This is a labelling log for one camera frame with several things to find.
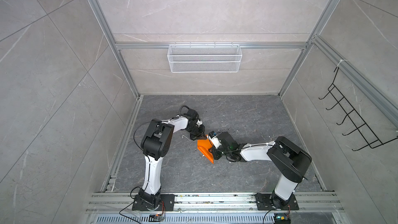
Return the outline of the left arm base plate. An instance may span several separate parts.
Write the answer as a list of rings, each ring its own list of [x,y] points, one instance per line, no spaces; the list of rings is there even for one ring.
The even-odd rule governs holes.
[[[133,211],[172,211],[175,204],[175,195],[157,194],[140,196],[136,195],[133,200]]]

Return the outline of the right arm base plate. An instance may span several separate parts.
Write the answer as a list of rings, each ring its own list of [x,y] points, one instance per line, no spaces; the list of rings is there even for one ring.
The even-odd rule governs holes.
[[[259,211],[269,211],[273,209],[279,209],[282,211],[299,210],[299,206],[294,194],[292,194],[288,200],[283,200],[274,192],[272,192],[271,194],[257,193],[254,196]]]

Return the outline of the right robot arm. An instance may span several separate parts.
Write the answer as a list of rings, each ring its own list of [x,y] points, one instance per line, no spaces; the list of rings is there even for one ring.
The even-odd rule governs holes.
[[[198,141],[198,150],[211,162],[226,157],[230,162],[271,161],[281,172],[271,194],[255,194],[258,209],[298,210],[294,192],[312,162],[311,156],[284,136],[261,144],[239,144],[228,132],[209,134]]]

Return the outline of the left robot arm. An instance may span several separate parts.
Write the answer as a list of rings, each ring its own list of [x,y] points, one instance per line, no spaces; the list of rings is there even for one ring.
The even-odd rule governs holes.
[[[205,137],[205,126],[196,114],[178,115],[168,120],[152,119],[141,142],[145,156],[145,179],[138,195],[148,209],[156,209],[161,203],[161,168],[168,153],[173,134],[185,130],[191,140]]]

